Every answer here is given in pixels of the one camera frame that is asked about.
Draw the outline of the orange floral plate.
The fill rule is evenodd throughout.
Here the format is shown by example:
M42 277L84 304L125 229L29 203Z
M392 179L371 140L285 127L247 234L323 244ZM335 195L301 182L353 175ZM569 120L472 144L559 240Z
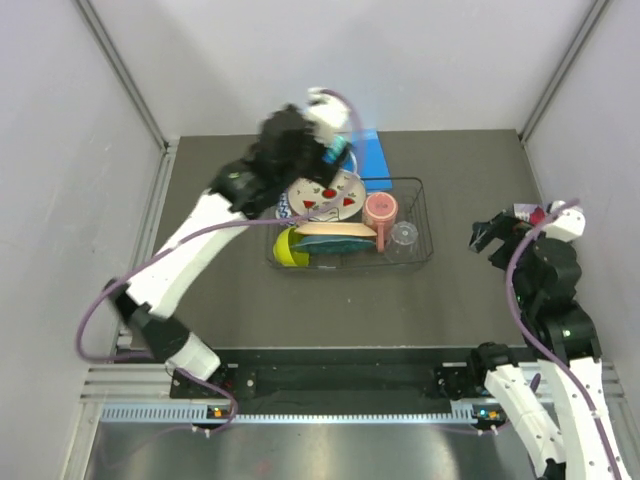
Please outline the orange floral plate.
M294 229L301 235L337 235L353 237L376 237L377 232L369 226L354 222L308 222Z

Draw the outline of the patterned blue red bowl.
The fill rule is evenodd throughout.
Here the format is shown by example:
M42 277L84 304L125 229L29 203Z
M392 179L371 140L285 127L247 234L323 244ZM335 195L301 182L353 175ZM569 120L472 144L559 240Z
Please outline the patterned blue red bowl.
M275 215L278 219L290 219L294 216L289 201L287 192L283 192L278 199L275 208Z

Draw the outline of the white watermelon pattern plate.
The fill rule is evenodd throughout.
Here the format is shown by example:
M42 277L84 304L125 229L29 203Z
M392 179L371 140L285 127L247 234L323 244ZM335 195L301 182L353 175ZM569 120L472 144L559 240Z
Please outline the white watermelon pattern plate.
M358 214L367 192L355 173L340 170L329 187L308 179L297 180L286 193L292 212L309 221L339 222Z

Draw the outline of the teal scalloped plate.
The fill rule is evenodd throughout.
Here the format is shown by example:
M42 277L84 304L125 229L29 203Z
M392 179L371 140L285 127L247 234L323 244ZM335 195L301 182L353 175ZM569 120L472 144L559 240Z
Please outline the teal scalloped plate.
M292 246L296 252L310 255L341 255L367 250L376 246L368 238L340 236L340 235L310 235L304 236Z

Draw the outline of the pink glass mug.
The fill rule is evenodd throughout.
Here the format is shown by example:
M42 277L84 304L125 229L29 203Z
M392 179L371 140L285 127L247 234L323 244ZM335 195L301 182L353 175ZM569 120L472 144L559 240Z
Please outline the pink glass mug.
M363 206L363 223L376 232L376 248L383 252L398 214L398 202L386 192L375 192L367 196Z

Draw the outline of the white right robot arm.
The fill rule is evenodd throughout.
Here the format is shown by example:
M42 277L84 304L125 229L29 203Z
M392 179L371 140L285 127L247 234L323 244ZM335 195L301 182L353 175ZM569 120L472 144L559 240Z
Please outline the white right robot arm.
M574 248L586 229L577 201L515 204L476 222L468 247L505 274L506 300L538 371L526 380L514 350L486 342L470 351L462 384L439 381L451 400L489 396L469 429L477 436L512 427L537 479L627 479L603 386L603 355L593 320L576 299L582 269Z

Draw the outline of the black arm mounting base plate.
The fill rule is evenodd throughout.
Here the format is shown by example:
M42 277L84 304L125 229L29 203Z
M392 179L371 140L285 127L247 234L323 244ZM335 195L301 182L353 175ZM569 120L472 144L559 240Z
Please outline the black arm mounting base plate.
M415 392L427 398L487 398L464 365L365 364L225 365L208 382L239 400L279 392Z

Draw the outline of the clear drinking glass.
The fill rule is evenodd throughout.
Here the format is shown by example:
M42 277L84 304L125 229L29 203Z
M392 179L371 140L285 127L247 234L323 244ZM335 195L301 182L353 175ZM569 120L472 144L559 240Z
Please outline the clear drinking glass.
M389 233L385 256L392 263L408 263L417 258L419 232L407 221L396 223Z

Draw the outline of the black wire dish rack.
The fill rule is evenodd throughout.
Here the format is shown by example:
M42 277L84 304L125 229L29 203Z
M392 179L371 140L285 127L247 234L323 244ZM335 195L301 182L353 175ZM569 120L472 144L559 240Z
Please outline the black wire dish rack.
M428 213L424 195L424 188L422 182L414 177L396 177L391 178L392 188L386 192L395 197L398 202L398 214L395 224L400 221L407 221L413 223L419 232L418 251L417 258L408 263L392 263L385 256L385 249L383 252L378 252L376 246L367 250L359 252L341 254L341 255L310 255L310 263L307 267L283 267L279 265L273 256L272 247L278 237L278 235L289 227L298 227L308 222L320 222L309 221L305 216L294 216L290 219L282 219L282 224L270 225L267 227L266 233L266 258L270 265L276 269L284 268L299 268L301 270L330 270L335 271L339 269L373 269L377 267L419 267L425 264L433 254L432 235L430 231L430 225L428 220ZM355 216L339 222L354 222L363 223L361 211Z

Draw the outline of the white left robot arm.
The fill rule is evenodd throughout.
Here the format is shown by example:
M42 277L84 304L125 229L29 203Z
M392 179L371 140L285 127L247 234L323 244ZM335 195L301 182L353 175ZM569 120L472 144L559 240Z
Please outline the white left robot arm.
M347 157L325 156L357 114L337 92L315 87L305 109L288 104L260 126L256 140L238 159L221 167L187 218L151 259L105 294L119 320L140 335L151 357L192 377L205 396L226 387L218 355L174 315L181 298L224 247L253 225L299 179L329 186Z

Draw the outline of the lime green bowl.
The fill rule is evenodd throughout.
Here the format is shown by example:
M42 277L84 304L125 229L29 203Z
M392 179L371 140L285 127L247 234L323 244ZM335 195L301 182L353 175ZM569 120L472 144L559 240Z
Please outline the lime green bowl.
M275 261L283 267L307 267L310 263L310 255L293 249L302 238L303 236L297 233L294 227L283 230L272 247Z

